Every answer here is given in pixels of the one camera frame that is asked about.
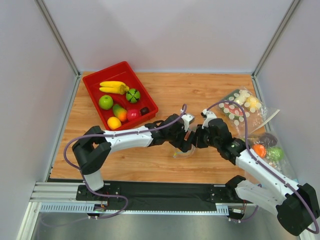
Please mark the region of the clear zip top bag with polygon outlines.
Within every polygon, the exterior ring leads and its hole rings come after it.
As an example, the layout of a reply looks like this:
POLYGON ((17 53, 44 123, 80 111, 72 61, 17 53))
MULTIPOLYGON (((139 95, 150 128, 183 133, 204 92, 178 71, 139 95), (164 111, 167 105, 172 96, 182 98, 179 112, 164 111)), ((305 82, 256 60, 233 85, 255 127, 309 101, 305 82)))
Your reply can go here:
POLYGON ((187 152, 182 152, 180 149, 175 148, 173 151, 173 158, 178 159, 178 158, 189 158, 190 156, 192 156, 195 152, 195 148, 192 147, 190 150, 188 150, 187 152))

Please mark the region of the dark purple fake fruit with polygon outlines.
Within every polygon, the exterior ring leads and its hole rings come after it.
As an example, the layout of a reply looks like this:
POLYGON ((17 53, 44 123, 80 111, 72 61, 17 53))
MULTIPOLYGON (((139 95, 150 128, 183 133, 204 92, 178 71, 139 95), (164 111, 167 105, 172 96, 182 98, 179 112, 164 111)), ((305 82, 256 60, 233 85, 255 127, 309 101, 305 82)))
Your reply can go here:
POLYGON ((144 116, 146 114, 148 114, 150 112, 149 108, 148 107, 143 107, 140 109, 140 115, 141 116, 144 116))

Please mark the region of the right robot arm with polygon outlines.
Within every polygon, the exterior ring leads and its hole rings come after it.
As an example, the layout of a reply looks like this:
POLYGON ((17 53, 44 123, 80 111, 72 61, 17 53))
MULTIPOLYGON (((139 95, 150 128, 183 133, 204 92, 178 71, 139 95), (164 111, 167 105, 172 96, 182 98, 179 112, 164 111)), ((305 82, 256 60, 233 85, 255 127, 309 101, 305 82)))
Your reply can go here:
POLYGON ((316 190, 286 177, 267 164, 247 141, 232 137, 227 124, 214 114, 204 116, 197 126, 195 142, 198 147, 214 147, 225 160, 245 170, 258 180, 258 187, 247 179, 235 185, 236 195, 276 216, 280 225, 290 234, 303 231, 319 234, 317 219, 320 207, 316 190))

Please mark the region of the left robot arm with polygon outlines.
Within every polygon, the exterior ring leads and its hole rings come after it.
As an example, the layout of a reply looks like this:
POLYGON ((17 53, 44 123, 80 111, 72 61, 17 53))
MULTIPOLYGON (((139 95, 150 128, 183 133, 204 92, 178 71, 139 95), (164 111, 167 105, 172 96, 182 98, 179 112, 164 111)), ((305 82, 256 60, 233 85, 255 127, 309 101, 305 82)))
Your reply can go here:
POLYGON ((160 146, 168 142, 187 152, 191 149, 191 142, 184 138, 194 120, 193 115, 183 113, 129 130, 103 131, 99 126, 90 128, 72 146, 84 182, 92 191, 102 189, 104 181, 101 167, 110 154, 121 150, 160 146))

